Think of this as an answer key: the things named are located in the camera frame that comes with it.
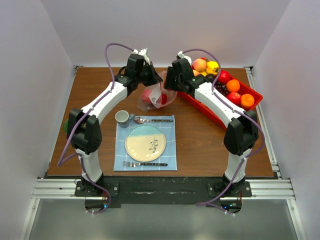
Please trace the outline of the clear zip top bag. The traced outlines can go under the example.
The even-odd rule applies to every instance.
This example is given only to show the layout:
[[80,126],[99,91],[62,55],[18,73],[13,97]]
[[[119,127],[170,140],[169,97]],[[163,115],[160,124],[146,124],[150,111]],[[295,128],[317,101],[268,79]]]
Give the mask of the clear zip top bag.
[[[151,86],[147,86],[143,89],[143,91],[144,90],[152,90],[152,93],[149,95],[149,99],[151,100],[151,103],[147,104],[142,101],[141,95],[142,95],[143,91],[140,94],[140,96],[138,97],[137,108],[143,112],[166,107],[169,104],[171,104],[178,95],[177,91],[165,89],[165,80],[166,80],[167,72],[162,71],[158,75],[162,78],[163,82],[158,83],[158,84],[154,84]],[[164,105],[161,105],[162,93],[167,95],[167,103]]]

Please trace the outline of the red apple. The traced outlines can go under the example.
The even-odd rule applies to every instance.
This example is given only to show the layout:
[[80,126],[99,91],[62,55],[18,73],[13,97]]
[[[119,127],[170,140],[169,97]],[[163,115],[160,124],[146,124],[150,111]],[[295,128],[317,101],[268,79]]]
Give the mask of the red apple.
[[165,105],[168,101],[168,96],[165,93],[161,94],[161,105]]
[[144,103],[146,103],[146,104],[151,103],[151,100],[149,98],[151,93],[152,93],[152,90],[149,90],[149,89],[146,89],[143,91],[143,93],[141,94],[141,99]]
[[232,79],[232,77],[227,71],[221,70],[221,73],[220,73],[217,81],[223,85],[226,85],[231,79]]

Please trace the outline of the red apple back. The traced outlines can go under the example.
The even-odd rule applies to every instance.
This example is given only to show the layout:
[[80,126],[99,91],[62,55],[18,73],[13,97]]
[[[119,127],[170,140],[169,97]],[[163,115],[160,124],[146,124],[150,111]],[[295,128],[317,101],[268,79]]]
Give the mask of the red apple back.
[[232,79],[232,77],[227,71],[221,70],[221,73],[220,73],[217,81],[223,85],[226,85],[231,79]]

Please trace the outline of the orange fruit back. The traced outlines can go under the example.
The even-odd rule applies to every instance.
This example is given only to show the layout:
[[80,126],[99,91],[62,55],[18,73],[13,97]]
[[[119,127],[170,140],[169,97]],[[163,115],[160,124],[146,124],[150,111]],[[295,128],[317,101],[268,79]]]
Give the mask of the orange fruit back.
[[237,79],[231,79],[226,83],[226,88],[230,93],[233,93],[238,92],[241,88],[241,85]]

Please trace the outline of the orange fruit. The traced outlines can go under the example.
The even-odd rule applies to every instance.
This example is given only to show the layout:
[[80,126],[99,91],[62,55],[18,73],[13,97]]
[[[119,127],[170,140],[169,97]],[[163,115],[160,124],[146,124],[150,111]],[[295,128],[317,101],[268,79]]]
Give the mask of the orange fruit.
[[226,83],[226,88],[230,93],[233,93],[238,92],[241,88],[241,85],[237,79],[231,79]]
[[251,94],[246,93],[241,96],[240,106],[243,109],[250,109],[254,105],[254,103],[255,103],[255,98]]

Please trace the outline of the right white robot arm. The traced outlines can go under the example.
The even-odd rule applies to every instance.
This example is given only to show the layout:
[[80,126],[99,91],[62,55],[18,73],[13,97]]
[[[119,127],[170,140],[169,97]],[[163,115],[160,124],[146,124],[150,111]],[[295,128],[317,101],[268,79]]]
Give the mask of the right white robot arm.
[[226,127],[223,144],[228,150],[228,162],[221,194],[235,196],[241,190],[240,183],[246,176],[247,159],[259,138],[257,114],[253,110],[245,111],[226,99],[214,88],[212,77],[195,75],[185,58],[173,61],[167,68],[164,87],[189,95],[223,122]]

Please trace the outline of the yellow bell pepper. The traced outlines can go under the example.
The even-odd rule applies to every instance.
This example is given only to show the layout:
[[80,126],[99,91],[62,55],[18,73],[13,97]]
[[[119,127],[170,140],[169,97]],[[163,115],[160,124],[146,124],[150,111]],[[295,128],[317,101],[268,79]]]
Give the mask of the yellow bell pepper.
[[207,74],[213,74],[217,75],[219,73],[220,66],[216,61],[208,61],[207,62],[207,68],[206,68],[206,73]]

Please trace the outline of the upper purple grape bunch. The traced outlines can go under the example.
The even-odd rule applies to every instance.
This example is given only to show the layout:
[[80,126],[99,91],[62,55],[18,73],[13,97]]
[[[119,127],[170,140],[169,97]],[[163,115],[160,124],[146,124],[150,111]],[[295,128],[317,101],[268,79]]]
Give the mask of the upper purple grape bunch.
[[225,97],[230,93],[226,84],[223,84],[220,81],[215,82],[214,88]]

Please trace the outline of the metal spoon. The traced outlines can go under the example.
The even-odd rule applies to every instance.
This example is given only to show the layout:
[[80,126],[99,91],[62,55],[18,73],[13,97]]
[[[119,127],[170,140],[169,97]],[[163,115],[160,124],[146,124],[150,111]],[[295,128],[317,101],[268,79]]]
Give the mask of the metal spoon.
[[137,124],[146,124],[146,123],[172,123],[172,119],[145,119],[139,116],[135,116],[133,120]]

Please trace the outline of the red plastic fruit tray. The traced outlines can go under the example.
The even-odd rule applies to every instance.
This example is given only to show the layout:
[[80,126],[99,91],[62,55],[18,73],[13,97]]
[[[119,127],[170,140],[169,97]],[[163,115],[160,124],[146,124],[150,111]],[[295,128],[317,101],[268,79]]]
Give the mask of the red plastic fruit tray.
[[[237,78],[233,77],[231,74],[230,74],[230,76],[231,76],[231,80],[232,79],[238,80]],[[240,83],[240,90],[237,93],[240,94],[241,96],[244,94],[251,94],[254,97],[254,105],[251,108],[244,109],[244,110],[245,111],[254,110],[255,107],[258,105],[258,103],[263,99],[263,96],[260,93],[256,92],[255,90],[253,90],[252,88],[250,88],[245,83],[243,83],[241,80],[238,80],[238,81]],[[196,100],[196,99],[192,98],[191,96],[189,96],[188,94],[183,93],[183,92],[178,92],[177,95],[179,97],[181,97],[182,99],[186,100],[192,106],[194,106],[197,110],[199,110],[201,113],[203,113],[206,117],[208,117],[210,120],[212,120],[218,126],[220,126],[222,129],[224,129],[224,130],[227,129],[226,126],[223,124],[222,120],[212,110],[210,110],[207,106],[205,106],[199,100]]]

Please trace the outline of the cream and teal plate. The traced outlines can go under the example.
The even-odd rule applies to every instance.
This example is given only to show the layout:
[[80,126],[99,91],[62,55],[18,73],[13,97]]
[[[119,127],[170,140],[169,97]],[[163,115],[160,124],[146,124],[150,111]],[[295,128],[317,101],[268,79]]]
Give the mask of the cream and teal plate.
[[156,126],[142,124],[135,126],[124,141],[127,154],[138,162],[158,159],[166,148],[165,134]]

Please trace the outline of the orange fruit right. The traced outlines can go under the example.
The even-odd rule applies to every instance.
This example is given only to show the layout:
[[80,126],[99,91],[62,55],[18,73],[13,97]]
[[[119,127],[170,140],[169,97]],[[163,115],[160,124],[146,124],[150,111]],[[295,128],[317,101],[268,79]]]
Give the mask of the orange fruit right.
[[254,103],[255,103],[255,98],[251,94],[246,93],[241,96],[240,106],[243,109],[250,109],[254,105]]

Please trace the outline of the metal fork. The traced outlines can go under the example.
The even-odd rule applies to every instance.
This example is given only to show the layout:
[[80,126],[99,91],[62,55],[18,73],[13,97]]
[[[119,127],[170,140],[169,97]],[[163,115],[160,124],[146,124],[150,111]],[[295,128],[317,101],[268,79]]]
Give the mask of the metal fork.
[[123,161],[123,165],[125,167],[167,167],[167,163],[150,163],[150,162],[129,162],[129,161]]

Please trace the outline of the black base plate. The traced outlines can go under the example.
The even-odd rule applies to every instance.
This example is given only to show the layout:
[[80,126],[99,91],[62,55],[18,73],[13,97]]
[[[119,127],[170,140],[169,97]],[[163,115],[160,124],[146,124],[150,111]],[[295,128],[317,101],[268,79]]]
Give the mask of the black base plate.
[[193,205],[218,196],[227,186],[221,177],[102,176],[96,185],[81,179],[76,183],[76,197],[85,197],[85,206],[93,200],[103,202],[101,187],[109,191],[111,207],[123,204]]

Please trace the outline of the aluminium frame rail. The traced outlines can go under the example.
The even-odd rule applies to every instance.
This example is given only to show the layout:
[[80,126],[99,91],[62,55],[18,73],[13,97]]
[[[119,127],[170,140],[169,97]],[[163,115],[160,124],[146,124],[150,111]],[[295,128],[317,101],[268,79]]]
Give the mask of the aluminium frame rail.
[[[227,165],[223,130],[182,98],[158,111],[176,119],[177,171],[164,176],[220,176]],[[280,172],[269,135],[248,161],[253,195],[232,216],[194,205],[125,204],[100,214],[85,211],[75,196],[80,167],[58,169],[53,153],[49,177],[38,179],[25,220],[24,240],[304,240],[290,179]]]

